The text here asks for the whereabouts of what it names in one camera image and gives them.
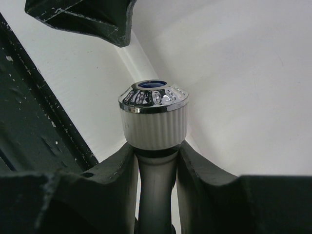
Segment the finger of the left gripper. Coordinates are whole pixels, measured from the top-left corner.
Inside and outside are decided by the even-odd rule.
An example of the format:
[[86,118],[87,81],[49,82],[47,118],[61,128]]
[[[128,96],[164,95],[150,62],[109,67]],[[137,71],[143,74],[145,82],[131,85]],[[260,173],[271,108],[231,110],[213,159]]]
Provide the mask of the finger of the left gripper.
[[27,0],[25,12],[57,30],[103,39],[119,48],[131,41],[135,0]]

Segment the white PVC pipe frame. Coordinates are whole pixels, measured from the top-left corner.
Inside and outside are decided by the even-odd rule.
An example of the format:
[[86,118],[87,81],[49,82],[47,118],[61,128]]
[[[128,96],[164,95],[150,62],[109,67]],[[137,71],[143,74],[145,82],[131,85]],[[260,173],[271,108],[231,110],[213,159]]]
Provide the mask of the white PVC pipe frame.
[[131,32],[130,44],[122,48],[115,47],[114,52],[117,59],[114,90],[117,95],[136,82],[159,79],[134,32]]

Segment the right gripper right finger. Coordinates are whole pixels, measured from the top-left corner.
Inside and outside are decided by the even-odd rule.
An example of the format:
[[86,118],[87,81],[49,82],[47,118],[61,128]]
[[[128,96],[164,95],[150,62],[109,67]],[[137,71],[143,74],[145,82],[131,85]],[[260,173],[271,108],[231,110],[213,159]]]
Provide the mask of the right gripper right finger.
[[310,176],[235,176],[183,142],[176,182],[184,234],[309,234],[312,231]]

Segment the white faucet with chrome knob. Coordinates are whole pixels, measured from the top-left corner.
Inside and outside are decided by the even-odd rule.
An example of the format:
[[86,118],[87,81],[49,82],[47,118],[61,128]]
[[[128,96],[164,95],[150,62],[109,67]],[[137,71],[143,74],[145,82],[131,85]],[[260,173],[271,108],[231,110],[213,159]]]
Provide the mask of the white faucet with chrome knob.
[[172,234],[171,196],[178,151],[187,135],[189,94],[169,81],[152,79],[132,84],[118,102],[140,173],[138,233]]

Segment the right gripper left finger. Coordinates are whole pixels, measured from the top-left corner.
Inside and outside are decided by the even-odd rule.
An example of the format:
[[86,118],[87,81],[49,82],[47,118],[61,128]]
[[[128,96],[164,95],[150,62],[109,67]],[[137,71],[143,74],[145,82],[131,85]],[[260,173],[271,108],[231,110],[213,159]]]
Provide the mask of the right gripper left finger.
[[81,173],[14,172],[0,176],[3,234],[133,234],[138,164],[124,144]]

